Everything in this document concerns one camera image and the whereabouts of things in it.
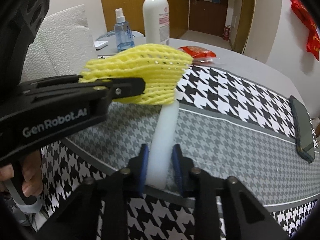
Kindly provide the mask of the left hand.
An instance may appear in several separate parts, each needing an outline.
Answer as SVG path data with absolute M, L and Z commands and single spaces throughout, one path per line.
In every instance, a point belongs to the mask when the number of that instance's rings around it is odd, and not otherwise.
M 29 154 L 22 166 L 24 182 L 22 191 L 26 197 L 39 196 L 43 191 L 42 171 L 41 171 L 41 152 L 39 150 Z M 14 169 L 11 164 L 1 167 L 1 193 L 8 192 L 4 181 L 14 177 Z

